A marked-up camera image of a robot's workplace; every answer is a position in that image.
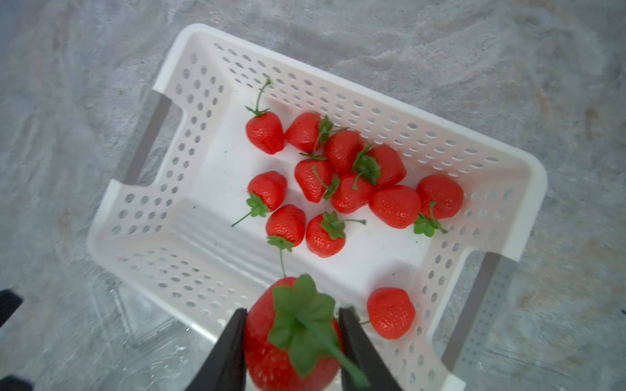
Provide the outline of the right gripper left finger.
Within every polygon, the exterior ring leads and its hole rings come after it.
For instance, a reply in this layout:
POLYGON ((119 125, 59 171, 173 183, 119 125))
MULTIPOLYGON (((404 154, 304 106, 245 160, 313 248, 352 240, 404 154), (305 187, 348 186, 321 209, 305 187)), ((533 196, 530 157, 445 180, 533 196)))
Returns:
POLYGON ((220 391, 246 389, 244 331, 246 309, 237 309, 211 350, 209 357, 185 389, 220 391))

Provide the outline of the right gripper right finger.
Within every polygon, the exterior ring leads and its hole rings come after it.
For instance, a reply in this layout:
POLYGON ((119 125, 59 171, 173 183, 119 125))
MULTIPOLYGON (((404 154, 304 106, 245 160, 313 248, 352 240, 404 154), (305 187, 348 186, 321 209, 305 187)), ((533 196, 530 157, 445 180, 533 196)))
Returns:
MULTIPOLYGON (((375 350, 365 331, 360 325, 360 321, 349 309, 339 310, 338 321, 341 334, 344 354, 368 378, 369 386, 361 390, 397 390, 401 391, 398 382, 391 376, 389 369, 383 363, 381 356, 375 350)), ((342 389, 360 390, 349 372, 342 368, 342 389)))

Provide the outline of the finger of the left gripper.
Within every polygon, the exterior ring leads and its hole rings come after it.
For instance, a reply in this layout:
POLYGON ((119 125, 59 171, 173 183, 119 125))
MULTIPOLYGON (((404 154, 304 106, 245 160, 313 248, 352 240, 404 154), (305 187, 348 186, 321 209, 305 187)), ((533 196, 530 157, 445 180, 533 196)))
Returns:
POLYGON ((0 291, 0 327, 16 313, 23 302, 24 299, 10 289, 0 291))

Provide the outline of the strawberry front with stem down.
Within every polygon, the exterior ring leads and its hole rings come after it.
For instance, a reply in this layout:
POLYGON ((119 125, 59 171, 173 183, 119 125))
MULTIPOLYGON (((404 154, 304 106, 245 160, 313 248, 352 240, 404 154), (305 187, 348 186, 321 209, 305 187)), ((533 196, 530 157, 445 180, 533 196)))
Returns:
POLYGON ((286 277, 283 252, 293 252, 293 248, 303 242, 306 233, 306 215, 295 205, 285 205, 276 210, 267 220, 267 243, 279 249, 280 266, 286 277))

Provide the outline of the white perforated plastic basket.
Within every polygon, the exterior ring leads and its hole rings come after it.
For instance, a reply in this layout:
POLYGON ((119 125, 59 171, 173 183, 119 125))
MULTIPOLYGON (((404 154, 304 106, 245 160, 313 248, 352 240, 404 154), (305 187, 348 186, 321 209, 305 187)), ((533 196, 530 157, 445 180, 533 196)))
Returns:
POLYGON ((548 187, 533 155, 318 68, 204 24, 175 39, 132 142, 88 236, 91 256, 210 340, 283 273, 308 273, 340 307, 365 317, 376 288, 404 289, 417 311, 399 340, 368 336, 406 390, 462 390, 479 369, 548 187), (289 125, 301 113, 329 117, 368 145, 399 153, 415 187, 443 174, 465 193, 460 212, 433 237, 387 226, 363 207, 347 244, 322 259, 305 244, 283 252, 263 218, 248 218, 249 181, 274 170, 285 199, 308 218, 288 146, 268 155, 245 132, 260 104, 289 125))

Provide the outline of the clear plastic clamshell container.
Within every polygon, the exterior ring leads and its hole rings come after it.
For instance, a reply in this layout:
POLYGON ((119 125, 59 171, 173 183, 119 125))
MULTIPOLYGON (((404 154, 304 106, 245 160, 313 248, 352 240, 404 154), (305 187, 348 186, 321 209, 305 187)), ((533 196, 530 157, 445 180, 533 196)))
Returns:
POLYGON ((88 390, 184 390, 214 343, 119 283, 94 299, 104 338, 88 390))

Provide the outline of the strawberry centre cluster right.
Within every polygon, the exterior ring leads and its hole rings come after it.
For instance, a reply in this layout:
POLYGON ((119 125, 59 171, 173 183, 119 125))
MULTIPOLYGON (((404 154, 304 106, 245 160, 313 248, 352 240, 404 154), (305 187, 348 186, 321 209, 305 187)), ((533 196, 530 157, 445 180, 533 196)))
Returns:
POLYGON ((340 184, 331 196, 332 207, 339 213, 350 214, 364 207, 376 192, 376 187, 356 174, 345 173, 339 176, 340 184))

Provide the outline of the strawberry row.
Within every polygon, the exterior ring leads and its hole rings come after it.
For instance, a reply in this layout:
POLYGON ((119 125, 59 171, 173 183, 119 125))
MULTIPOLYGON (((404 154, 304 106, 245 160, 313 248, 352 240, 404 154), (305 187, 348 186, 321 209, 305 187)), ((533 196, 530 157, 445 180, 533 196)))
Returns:
POLYGON ((387 145, 370 144, 364 147, 357 154, 352 170, 379 189, 394 186, 407 175, 399 153, 387 145))
POLYGON ((357 155, 364 147, 359 133, 343 130, 328 139, 323 154, 335 173, 345 174, 352 170, 357 155))
POLYGON ((306 154, 315 152, 314 147, 320 134, 322 118, 312 112, 305 112, 295 118, 285 132, 285 141, 306 154))

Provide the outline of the strawberry with upright stem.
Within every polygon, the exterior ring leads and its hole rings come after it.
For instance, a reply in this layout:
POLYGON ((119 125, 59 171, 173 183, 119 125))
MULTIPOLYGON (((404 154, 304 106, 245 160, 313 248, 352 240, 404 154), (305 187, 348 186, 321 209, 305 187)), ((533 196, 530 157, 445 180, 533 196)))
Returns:
POLYGON ((262 93, 271 84, 272 81, 267 78, 259 91, 256 107, 254 109, 246 107, 254 114, 254 117, 246 123, 246 135, 252 145, 268 155, 277 154, 285 147, 285 135, 280 118, 270 109, 259 108, 262 93))

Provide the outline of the strawberry lone near wall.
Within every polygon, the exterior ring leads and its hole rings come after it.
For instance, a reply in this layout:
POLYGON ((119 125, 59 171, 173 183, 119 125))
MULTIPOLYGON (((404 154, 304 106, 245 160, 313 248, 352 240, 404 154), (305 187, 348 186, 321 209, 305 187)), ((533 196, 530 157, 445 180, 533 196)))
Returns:
POLYGON ((355 306, 347 306, 360 325, 371 326, 386 340, 399 340, 412 326, 417 311, 409 295, 401 288, 384 287, 373 290, 368 296, 368 319, 362 320, 355 306))

